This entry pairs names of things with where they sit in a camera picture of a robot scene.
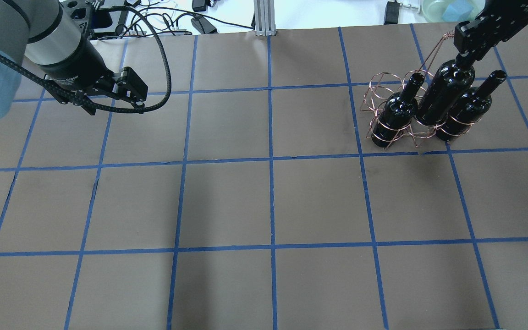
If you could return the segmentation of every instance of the bottle body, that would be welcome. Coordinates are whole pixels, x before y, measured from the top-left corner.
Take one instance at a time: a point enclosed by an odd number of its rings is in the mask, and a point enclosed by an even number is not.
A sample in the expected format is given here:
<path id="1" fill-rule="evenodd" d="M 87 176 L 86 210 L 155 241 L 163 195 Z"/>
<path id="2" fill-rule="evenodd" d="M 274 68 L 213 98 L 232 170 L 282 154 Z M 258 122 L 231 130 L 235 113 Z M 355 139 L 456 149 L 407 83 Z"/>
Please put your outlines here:
<path id="1" fill-rule="evenodd" d="M 421 73 L 414 73 L 402 92 L 392 94 L 384 105 L 375 124 L 372 141 L 380 148 L 387 148 L 396 140 L 401 130 L 407 127 L 415 113 L 418 104 L 415 95 L 425 81 Z"/>
<path id="2" fill-rule="evenodd" d="M 472 63 L 459 65 L 457 60 L 443 63 L 421 99 L 415 119 L 426 126 L 444 121 L 449 109 L 470 88 L 475 78 Z"/>
<path id="3" fill-rule="evenodd" d="M 496 70 L 478 88 L 469 88 L 459 100 L 449 109 L 448 119 L 438 128 L 435 135 L 444 141 L 450 141 L 480 120 L 490 110 L 492 98 L 490 94 L 506 80 L 506 73 Z"/>

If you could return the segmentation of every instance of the blue grid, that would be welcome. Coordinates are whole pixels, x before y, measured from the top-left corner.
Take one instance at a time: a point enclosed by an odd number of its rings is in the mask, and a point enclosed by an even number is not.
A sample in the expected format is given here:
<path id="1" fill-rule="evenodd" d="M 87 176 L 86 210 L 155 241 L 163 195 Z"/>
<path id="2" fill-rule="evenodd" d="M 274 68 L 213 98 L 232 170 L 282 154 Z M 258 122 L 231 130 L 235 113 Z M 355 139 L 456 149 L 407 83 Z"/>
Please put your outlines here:
<path id="1" fill-rule="evenodd" d="M 417 41 L 417 36 L 415 34 L 413 25 L 409 25 L 409 28 L 411 29 L 411 32 L 413 34 L 413 38 L 415 39 L 415 44 L 417 46 L 417 51 L 419 54 L 419 58 L 421 59 L 421 62 L 423 62 L 423 54 L 421 53 L 421 48 Z M 341 31 L 341 27 L 338 28 L 339 32 L 339 38 L 341 43 L 341 50 L 343 53 L 343 59 L 344 59 L 344 65 L 346 68 L 346 77 L 347 77 L 347 83 L 339 83 L 339 84 L 310 84 L 310 85 L 299 85 L 299 86 L 272 86 L 272 55 L 271 55 L 271 49 L 270 49 L 270 37 L 267 39 L 268 44 L 268 86 L 261 87 L 261 88 L 227 88 L 227 89 L 218 89 L 218 90 L 193 90 L 193 81 L 194 81 L 194 75 L 195 75 L 195 61 L 196 61 L 196 55 L 197 55 L 197 43 L 198 38 L 195 36 L 194 40 L 194 46 L 193 46 L 193 60 L 192 60 L 192 69 L 191 69 L 191 83 L 189 86 L 189 90 L 182 91 L 182 92 L 172 92 L 172 94 L 188 94 L 189 95 L 189 102 L 188 102 L 188 113 L 187 113 L 187 129 L 186 129 L 186 135 L 185 135 L 185 148 L 184 148 L 184 157 L 182 161 L 170 161 L 170 162 L 147 162 L 147 163 L 113 163 L 113 164 L 104 164 L 103 163 L 103 157 L 105 154 L 105 146 L 107 144 L 107 138 L 109 135 L 109 129 L 111 126 L 111 117 L 112 115 L 109 114 L 109 117 L 107 119 L 107 126 L 105 128 L 105 135 L 103 138 L 103 144 L 100 152 L 99 162 L 97 165 L 82 165 L 82 166 L 61 166 L 61 167 L 22 167 L 22 161 L 23 157 L 25 156 L 25 152 L 28 147 L 28 143 L 30 140 L 30 137 L 33 132 L 34 125 L 36 123 L 36 118 L 38 117 L 38 113 L 40 110 L 40 107 L 42 106 L 42 102 L 52 102 L 54 99 L 50 98 L 44 98 L 45 91 L 42 90 L 42 93 L 40 95 L 40 98 L 38 99 L 22 99 L 22 100 L 15 100 L 14 102 L 37 102 L 36 111 L 34 113 L 26 141 L 23 145 L 23 149 L 21 152 L 21 156 L 19 158 L 19 161 L 17 163 L 17 167 L 11 167 L 11 168 L 0 168 L 0 172 L 14 172 L 14 178 L 13 182 L 9 188 L 8 196 L 6 197 L 4 208 L 2 210 L 1 216 L 0 216 L 0 230 L 3 224 L 3 221 L 6 217 L 6 211 L 7 207 L 9 205 L 9 200 L 11 198 L 11 195 L 13 193 L 13 188 L 15 186 L 15 181 L 17 179 L 17 176 L 19 175 L 19 172 L 21 171 L 73 171 L 73 170 L 80 170 L 80 169 L 97 169 L 97 175 L 96 180 L 93 186 L 92 195 L 90 204 L 88 207 L 88 215 L 86 219 L 86 225 L 84 228 L 83 236 L 82 236 L 82 244 L 79 250 L 77 251 L 18 251 L 18 252 L 0 252 L 0 257 L 21 257 L 21 256 L 38 256 L 38 255 L 78 255 L 79 259 L 77 262 L 77 267 L 75 271 L 75 279 L 73 282 L 73 287 L 71 290 L 71 298 L 69 301 L 69 307 L 67 309 L 66 314 L 66 321 L 65 321 L 65 329 L 69 328 L 69 323 L 71 320 L 71 311 L 74 304 L 75 299 L 75 293 L 78 285 L 79 280 L 79 274 L 80 274 L 80 267 L 82 265 L 82 258 L 84 255 L 112 255 L 112 254 L 131 254 L 131 253 L 173 253 L 173 261 L 172 261 L 172 273 L 171 273 L 171 281 L 170 281 L 170 296 L 169 296 L 169 304 L 168 304 L 168 313 L 167 313 L 167 328 L 171 328 L 172 323 L 172 307 L 174 305 L 174 294 L 175 294 L 175 287 L 176 287 L 176 265 L 178 261 L 178 254 L 179 253 L 193 253 L 193 252 L 201 252 L 201 251 L 238 251 L 238 250 L 270 250 L 271 252 L 271 271 L 272 271 L 272 309 L 273 309 L 273 329 L 277 330 L 277 303 L 276 303 L 276 250 L 277 249 L 295 249 L 295 248 L 340 248 L 340 247 L 371 247 L 373 249 L 374 254 L 374 263 L 375 263 L 375 271 L 377 276 L 377 287 L 379 289 L 379 300 L 381 305 L 381 310 L 383 314 L 383 322 L 384 327 L 388 329 L 388 318 L 387 318 L 387 306 L 384 298 L 384 290 L 383 290 L 383 283 L 380 273 L 380 259 L 379 259 L 379 253 L 378 253 L 378 247 L 385 247 L 385 246 L 417 246 L 417 245 L 439 245 L 439 244 L 472 244 L 473 248 L 475 250 L 476 255 L 476 261 L 478 262 L 478 268 L 480 270 L 480 275 L 482 276 L 482 283 L 484 286 L 484 290 L 486 292 L 486 297 L 488 299 L 490 312 L 492 315 L 493 322 L 496 326 L 496 328 L 499 328 L 499 321 L 496 316 L 495 307 L 493 303 L 493 297 L 490 293 L 490 289 L 488 287 L 488 281 L 486 280 L 486 273 L 484 271 L 484 265 L 482 263 L 482 259 L 480 257 L 478 244 L 486 244 L 486 243 L 495 243 L 495 242 L 528 242 L 528 237 L 508 237 L 508 238 L 476 238 L 471 220 L 469 217 L 469 211 L 467 204 L 465 202 L 465 198 L 463 196 L 463 190 L 461 186 L 461 182 L 459 179 L 459 175 L 457 174 L 457 169 L 455 167 L 455 162 L 453 160 L 454 154 L 463 154 L 463 153 L 493 153 L 493 152 L 528 152 L 528 148 L 495 148 L 495 149 L 472 149 L 472 150 L 452 150 L 448 144 L 446 144 L 446 150 L 438 150 L 433 152 L 427 152 L 425 154 L 446 154 L 449 157 L 449 161 L 452 167 L 453 175 L 456 181 L 457 190 L 461 199 L 461 203 L 463 206 L 463 211 L 466 217 L 467 226 L 470 232 L 471 238 L 469 239 L 459 239 L 459 240 L 423 240 L 423 241 L 402 241 L 402 242 L 378 242 L 375 237 L 374 233 L 374 226 L 373 226 L 373 218 L 372 218 L 372 212 L 371 212 L 371 204 L 370 204 L 370 198 L 369 198 L 369 190 L 367 185 L 367 179 L 365 175 L 365 167 L 364 167 L 364 158 L 365 157 L 388 157 L 388 156 L 411 156 L 411 155 L 419 155 L 418 152 L 392 152 L 392 153 L 364 153 L 361 148 L 361 142 L 360 142 L 360 134 L 358 131 L 358 121 L 356 119 L 356 107 L 354 105 L 354 95 L 352 91 L 353 86 L 367 86 L 368 82 L 352 82 L 352 78 L 350 76 L 350 70 L 348 65 L 348 59 L 347 59 L 347 53 L 346 53 L 346 45 L 344 43 L 343 34 Z M 127 50 L 127 41 L 124 44 L 123 54 L 121 58 L 121 65 L 123 66 L 123 62 L 126 56 L 126 50 Z M 499 54 L 498 50 L 495 48 L 496 56 L 499 60 L 499 63 L 501 65 L 501 68 L 505 70 L 504 64 L 501 59 L 501 55 Z M 522 106 L 520 104 L 519 98 L 515 92 L 514 87 L 512 86 L 511 80 L 513 79 L 528 79 L 527 76 L 515 76 L 511 77 L 510 75 L 507 78 L 507 82 L 509 84 L 509 87 L 511 88 L 511 92 L 513 94 L 513 97 L 515 99 L 515 102 L 517 103 L 517 106 L 519 107 L 519 111 L 522 115 L 522 119 L 526 123 L 526 126 L 528 128 L 528 119 L 522 109 Z M 352 108 L 352 118 L 354 121 L 354 131 L 356 135 L 356 143 L 358 146 L 358 153 L 357 154 L 329 154 L 329 155 L 303 155 L 303 156 L 292 156 L 292 157 L 275 157 L 273 156 L 273 138 L 272 138 L 272 91 L 278 90 L 278 89 L 293 89 L 293 88 L 329 88 L 329 87 L 348 87 L 349 95 L 350 95 L 350 105 Z M 219 92 L 240 92 L 240 91 L 251 91 L 251 90 L 267 90 L 268 91 L 268 101 L 269 101 L 269 157 L 260 157 L 260 158 L 245 158 L 245 159 L 209 159 L 209 160 L 194 160 L 190 161 L 187 160 L 188 155 L 188 140 L 189 140 L 189 129 L 190 129 L 190 121 L 191 121 L 191 108 L 192 108 L 192 100 L 193 100 L 193 94 L 203 94 L 203 93 L 219 93 Z M 164 93 L 149 93 L 152 95 L 160 95 Z M 335 243 L 322 243 L 322 244 L 276 244 L 275 243 L 275 209 L 274 209 L 274 161 L 284 161 L 284 160 L 293 160 L 293 159 L 336 159 L 336 158 L 354 158 L 358 157 L 360 160 L 360 170 L 362 175 L 362 180 L 364 184 L 364 198 L 365 203 L 367 205 L 367 213 L 368 213 L 368 225 L 369 230 L 371 234 L 371 241 L 370 242 L 335 242 Z M 270 230 L 271 230 L 271 238 L 270 238 L 270 245 L 255 245 L 255 246 L 218 246 L 218 247 L 192 247 L 192 248 L 181 248 L 179 247 L 179 241 L 180 241 L 180 227 L 181 227 L 181 221 L 182 221 L 182 205 L 183 205 L 183 198 L 184 198 L 184 184 L 185 184 L 185 174 L 186 174 L 186 166 L 190 164 L 207 164 L 207 163 L 234 163 L 234 162 L 243 162 L 243 161 L 268 161 L 270 164 Z M 175 238 L 175 246 L 174 248 L 147 248 L 147 249 L 110 249 L 110 250 L 86 250 L 86 239 L 88 235 L 88 226 L 90 224 L 90 219 L 92 215 L 92 211 L 94 208 L 94 201 L 97 191 L 97 184 L 99 182 L 99 178 L 101 175 L 101 170 L 104 168 L 109 167 L 134 167 L 134 166 L 154 166 L 154 165 L 182 165 L 182 173 L 181 173 L 181 186 L 180 186 L 180 195 L 179 195 L 179 204 L 178 204 L 178 215 L 177 215 L 177 222 L 176 222 L 176 238 Z"/>

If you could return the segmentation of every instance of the white floor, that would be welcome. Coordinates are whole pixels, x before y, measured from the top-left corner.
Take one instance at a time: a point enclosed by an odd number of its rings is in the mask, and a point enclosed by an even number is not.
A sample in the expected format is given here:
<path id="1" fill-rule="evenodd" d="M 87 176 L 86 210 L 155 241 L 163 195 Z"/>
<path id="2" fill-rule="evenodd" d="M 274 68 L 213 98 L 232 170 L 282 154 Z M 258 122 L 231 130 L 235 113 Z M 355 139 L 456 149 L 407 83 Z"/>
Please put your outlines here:
<path id="1" fill-rule="evenodd" d="M 192 11 L 193 0 L 143 0 L 143 4 L 161 2 L 162 6 L 175 6 Z M 417 4 L 420 0 L 400 0 L 404 4 Z M 382 25 L 387 0 L 276 0 L 275 19 L 277 29 L 313 29 Z M 253 0 L 217 0 L 205 15 L 241 25 L 250 25 L 254 12 Z M 180 28 L 193 33 L 198 31 L 191 25 L 190 17 L 180 20 Z M 401 8 L 399 23 L 425 23 L 425 17 L 414 9 Z M 241 27 L 232 27 L 211 21 L 219 33 L 242 32 Z"/>

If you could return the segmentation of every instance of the wine bottle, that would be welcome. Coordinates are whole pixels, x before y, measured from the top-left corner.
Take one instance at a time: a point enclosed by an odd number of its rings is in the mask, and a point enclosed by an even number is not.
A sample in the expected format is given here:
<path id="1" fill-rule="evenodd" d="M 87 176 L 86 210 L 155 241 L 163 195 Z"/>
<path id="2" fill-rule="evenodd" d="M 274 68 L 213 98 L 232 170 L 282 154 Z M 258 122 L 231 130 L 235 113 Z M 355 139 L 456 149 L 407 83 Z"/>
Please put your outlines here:
<path id="1" fill-rule="evenodd" d="M 474 82 L 472 66 L 476 56 L 458 54 L 455 60 L 443 63 L 435 73 L 427 92 L 421 99 L 415 119 L 426 126 L 436 126 L 446 118 L 447 112 Z"/>
<path id="2" fill-rule="evenodd" d="M 438 128 L 435 135 L 450 141 L 465 133 L 492 106 L 490 94 L 506 80 L 506 72 L 496 70 L 486 78 L 480 87 L 468 89 L 448 112 L 448 119 Z"/>
<path id="3" fill-rule="evenodd" d="M 425 77 L 421 73 L 413 73 L 402 92 L 396 92 L 387 99 L 373 130 L 374 144 L 381 148 L 388 147 L 398 137 L 400 130 L 411 123 L 418 108 L 415 95 L 424 81 Z"/>

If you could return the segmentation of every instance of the metal post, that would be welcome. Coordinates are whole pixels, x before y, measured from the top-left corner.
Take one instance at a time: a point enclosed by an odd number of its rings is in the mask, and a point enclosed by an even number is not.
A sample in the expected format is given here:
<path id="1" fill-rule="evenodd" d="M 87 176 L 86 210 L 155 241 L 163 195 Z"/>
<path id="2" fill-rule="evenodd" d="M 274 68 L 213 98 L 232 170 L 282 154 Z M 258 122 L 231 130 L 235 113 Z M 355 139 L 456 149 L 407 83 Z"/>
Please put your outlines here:
<path id="1" fill-rule="evenodd" d="M 254 18 L 256 21 L 256 35 L 276 35 L 274 0 L 254 0 Z"/>

